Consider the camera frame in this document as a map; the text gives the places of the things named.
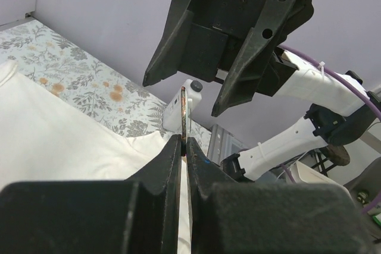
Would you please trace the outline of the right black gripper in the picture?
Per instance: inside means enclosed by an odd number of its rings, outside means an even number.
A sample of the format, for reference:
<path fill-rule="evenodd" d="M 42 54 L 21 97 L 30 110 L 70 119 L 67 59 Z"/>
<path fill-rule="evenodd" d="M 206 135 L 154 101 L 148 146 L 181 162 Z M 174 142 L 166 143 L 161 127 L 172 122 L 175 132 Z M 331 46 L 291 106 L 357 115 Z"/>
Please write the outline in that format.
<path fill-rule="evenodd" d="M 142 85 L 178 70 L 222 85 L 211 115 L 273 96 L 296 72 L 280 44 L 314 14 L 312 0 L 171 0 Z"/>

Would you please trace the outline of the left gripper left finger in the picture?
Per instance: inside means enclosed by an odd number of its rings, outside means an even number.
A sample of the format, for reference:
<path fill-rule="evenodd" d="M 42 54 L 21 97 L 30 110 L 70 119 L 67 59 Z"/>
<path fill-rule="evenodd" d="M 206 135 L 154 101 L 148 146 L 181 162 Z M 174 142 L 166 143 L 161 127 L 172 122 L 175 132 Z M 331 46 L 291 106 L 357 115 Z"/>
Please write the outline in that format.
<path fill-rule="evenodd" d="M 1 191 L 2 253 L 176 253 L 182 140 L 125 180 L 18 182 Z"/>

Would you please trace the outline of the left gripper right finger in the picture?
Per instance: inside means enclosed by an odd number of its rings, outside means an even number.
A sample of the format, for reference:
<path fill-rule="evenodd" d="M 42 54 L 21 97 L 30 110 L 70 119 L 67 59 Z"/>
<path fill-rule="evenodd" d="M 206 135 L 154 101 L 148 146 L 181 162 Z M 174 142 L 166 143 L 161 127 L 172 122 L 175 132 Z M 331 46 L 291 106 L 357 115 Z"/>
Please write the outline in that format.
<path fill-rule="evenodd" d="M 239 183 L 186 145 L 192 253 L 375 253 L 359 210 L 334 184 Z"/>

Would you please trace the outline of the small dark brooch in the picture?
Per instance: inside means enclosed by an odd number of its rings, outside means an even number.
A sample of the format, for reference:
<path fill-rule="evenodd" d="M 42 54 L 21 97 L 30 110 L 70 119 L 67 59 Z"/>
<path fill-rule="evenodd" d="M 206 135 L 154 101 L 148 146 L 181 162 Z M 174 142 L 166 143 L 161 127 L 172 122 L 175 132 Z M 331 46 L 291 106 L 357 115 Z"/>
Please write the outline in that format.
<path fill-rule="evenodd" d="M 180 90 L 180 115 L 181 115 L 181 153 L 186 155 L 186 145 L 191 132 L 191 103 L 188 92 L 184 86 Z"/>

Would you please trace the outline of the white printed t-shirt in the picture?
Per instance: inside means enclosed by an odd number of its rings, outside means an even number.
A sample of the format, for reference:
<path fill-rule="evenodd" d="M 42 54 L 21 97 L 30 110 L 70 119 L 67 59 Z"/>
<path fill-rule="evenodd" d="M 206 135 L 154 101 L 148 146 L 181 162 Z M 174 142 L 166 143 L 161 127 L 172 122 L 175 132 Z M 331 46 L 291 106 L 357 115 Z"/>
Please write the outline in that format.
<path fill-rule="evenodd" d="M 125 180 L 169 139 L 117 135 L 19 73 L 17 62 L 1 64 L 1 191 L 18 182 Z M 191 252 L 182 155 L 177 242 L 176 253 Z"/>

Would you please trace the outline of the white bottle grey cap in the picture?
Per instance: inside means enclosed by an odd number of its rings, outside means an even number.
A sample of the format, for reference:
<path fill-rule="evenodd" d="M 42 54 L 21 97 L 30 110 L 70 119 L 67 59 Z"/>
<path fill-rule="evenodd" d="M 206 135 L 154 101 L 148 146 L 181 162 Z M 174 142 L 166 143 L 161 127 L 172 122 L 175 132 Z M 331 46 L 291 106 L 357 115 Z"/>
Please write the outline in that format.
<path fill-rule="evenodd" d="M 200 81 L 187 79 L 163 112 L 163 128 L 184 133 L 190 130 L 192 110 L 202 99 Z"/>

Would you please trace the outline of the floral patterned table mat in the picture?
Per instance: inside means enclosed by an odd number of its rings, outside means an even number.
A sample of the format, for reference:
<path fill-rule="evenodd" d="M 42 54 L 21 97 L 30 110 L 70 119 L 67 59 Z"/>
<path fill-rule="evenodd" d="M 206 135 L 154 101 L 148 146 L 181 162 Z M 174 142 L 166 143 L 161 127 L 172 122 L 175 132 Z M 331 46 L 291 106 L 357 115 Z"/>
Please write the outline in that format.
<path fill-rule="evenodd" d="M 46 25 L 27 18 L 1 26 L 1 61 L 124 137 L 163 129 L 166 104 Z"/>

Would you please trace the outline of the aluminium frame rail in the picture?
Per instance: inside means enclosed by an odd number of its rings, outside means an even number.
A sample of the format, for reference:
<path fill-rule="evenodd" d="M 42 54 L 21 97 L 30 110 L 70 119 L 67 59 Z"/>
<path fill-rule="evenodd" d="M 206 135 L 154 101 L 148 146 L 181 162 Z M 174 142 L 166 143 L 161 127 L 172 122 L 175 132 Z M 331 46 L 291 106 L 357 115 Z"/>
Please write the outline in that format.
<path fill-rule="evenodd" d="M 221 127 L 214 124 L 211 128 L 211 138 L 208 147 L 207 158 L 220 165 L 220 162 L 228 156 L 247 150 L 249 147 L 239 141 L 235 136 Z"/>

